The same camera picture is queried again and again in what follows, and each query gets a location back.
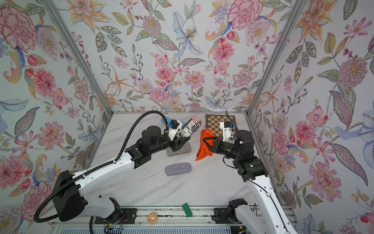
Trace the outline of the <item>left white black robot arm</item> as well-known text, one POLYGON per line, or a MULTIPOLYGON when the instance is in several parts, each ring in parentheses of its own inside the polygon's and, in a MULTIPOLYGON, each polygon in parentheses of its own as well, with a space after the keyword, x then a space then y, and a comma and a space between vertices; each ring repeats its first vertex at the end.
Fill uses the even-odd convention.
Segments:
POLYGON ((127 148, 119 160, 110 160, 101 165, 100 169, 91 173, 84 171, 78 176, 63 173, 57 181, 57 188, 68 182, 72 185, 53 198, 53 203, 60 221, 69 221, 79 215, 100 217, 114 223, 123 216, 119 203, 114 198, 91 197, 89 193, 98 186, 116 176, 134 170, 150 161, 152 154, 170 148, 180 150, 191 138, 193 131, 189 127, 169 129, 165 134, 157 126, 150 126, 142 132, 142 137, 136 144, 127 148))

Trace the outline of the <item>purple eyeglass case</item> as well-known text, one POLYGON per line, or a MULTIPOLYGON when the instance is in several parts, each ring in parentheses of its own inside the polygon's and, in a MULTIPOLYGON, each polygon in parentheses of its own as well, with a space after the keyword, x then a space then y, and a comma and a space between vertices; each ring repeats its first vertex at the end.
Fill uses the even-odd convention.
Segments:
POLYGON ((192 166, 190 163, 187 163, 187 162, 172 164, 165 168, 165 173, 167 176, 187 174, 191 171, 192 171, 192 166))

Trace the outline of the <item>orange fluffy cloth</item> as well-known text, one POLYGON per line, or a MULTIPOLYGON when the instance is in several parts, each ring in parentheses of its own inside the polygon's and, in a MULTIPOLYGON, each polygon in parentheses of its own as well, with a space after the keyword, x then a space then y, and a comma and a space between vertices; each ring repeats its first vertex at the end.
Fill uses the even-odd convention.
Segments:
POLYGON ((211 152, 208 145, 213 145, 214 134, 210 129, 203 129, 200 134, 200 148, 196 155, 196 161, 202 160, 206 157, 212 157, 213 152, 211 152))

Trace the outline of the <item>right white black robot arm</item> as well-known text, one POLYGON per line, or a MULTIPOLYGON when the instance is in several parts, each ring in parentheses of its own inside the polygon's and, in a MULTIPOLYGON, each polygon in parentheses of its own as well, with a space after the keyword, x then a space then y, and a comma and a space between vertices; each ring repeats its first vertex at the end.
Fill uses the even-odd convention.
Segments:
POLYGON ((259 218, 244 199, 236 199, 229 202, 229 219, 245 226, 248 234, 297 233, 277 199, 266 167, 255 156, 252 133, 239 130, 235 136, 234 143, 220 137, 205 137, 203 143, 211 152, 233 160, 234 168, 253 193, 263 217, 259 218))

